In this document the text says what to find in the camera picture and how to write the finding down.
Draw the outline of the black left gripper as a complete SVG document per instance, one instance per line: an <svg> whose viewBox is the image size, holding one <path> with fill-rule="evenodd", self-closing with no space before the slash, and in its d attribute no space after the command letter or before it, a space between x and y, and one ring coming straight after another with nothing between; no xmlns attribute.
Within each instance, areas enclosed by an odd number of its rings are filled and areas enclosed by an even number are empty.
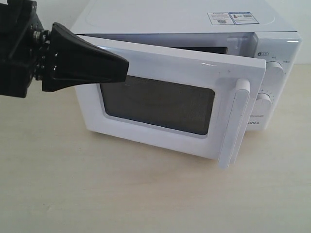
<svg viewBox="0 0 311 233"><path fill-rule="evenodd" d="M0 94L25 98L33 79L42 91L71 86L122 83L129 61L99 48L60 23L43 28L35 0L0 5Z"/></svg>

